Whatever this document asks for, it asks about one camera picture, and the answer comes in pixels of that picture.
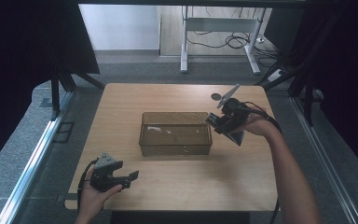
light wood tabletop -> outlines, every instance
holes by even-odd
[[[272,211],[277,201],[275,175],[267,141],[246,133],[238,147],[212,131],[209,155],[144,157],[139,137],[144,112],[212,112],[221,115],[213,93],[232,86],[108,84],[69,189],[76,193],[86,166],[104,152],[123,168],[114,176],[139,170],[129,189],[109,199],[104,209],[131,211]],[[241,86],[234,98],[266,108],[261,87]],[[65,206],[76,209],[75,200]]]

